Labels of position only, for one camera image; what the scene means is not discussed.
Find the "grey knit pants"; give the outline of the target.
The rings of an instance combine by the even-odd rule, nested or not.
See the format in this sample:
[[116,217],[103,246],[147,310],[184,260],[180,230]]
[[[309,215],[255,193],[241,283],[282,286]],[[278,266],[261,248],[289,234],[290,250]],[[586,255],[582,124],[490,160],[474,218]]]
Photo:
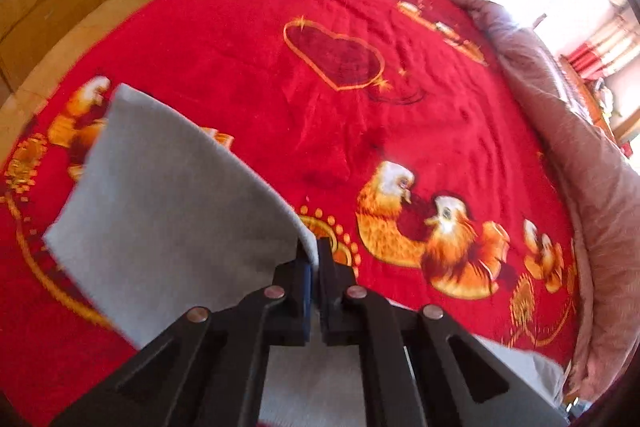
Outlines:
[[[357,347],[322,339],[319,239],[260,176],[175,109],[118,87],[84,173],[44,239],[138,352],[190,309],[232,308],[270,285],[277,266],[304,247],[309,339],[271,345],[257,424],[369,426]],[[561,412],[541,357],[474,338]]]

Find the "pink striped quilt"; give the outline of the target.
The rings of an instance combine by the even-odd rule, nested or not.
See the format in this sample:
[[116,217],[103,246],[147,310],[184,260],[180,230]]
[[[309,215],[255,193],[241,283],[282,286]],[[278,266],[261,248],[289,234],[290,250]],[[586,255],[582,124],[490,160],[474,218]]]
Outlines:
[[582,312],[570,390],[594,402],[639,347],[639,176],[588,120],[560,66],[490,0],[451,0],[495,49],[510,89],[550,150],[574,225]]

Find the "red patterned bed blanket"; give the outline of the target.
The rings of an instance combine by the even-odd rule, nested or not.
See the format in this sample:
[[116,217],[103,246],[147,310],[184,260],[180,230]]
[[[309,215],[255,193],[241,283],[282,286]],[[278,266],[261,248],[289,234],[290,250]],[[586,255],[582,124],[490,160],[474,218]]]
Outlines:
[[489,41],[450,0],[154,0],[64,76],[1,168],[1,389],[29,424],[130,357],[44,241],[121,84],[226,141],[357,280],[573,358],[573,228]]

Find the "red striped curtain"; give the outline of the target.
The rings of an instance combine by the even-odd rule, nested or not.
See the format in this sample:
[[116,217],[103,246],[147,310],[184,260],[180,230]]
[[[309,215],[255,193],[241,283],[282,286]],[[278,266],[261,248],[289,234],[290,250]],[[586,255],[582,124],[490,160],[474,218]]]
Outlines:
[[639,55],[639,23],[618,14],[566,58],[583,80],[608,78]]

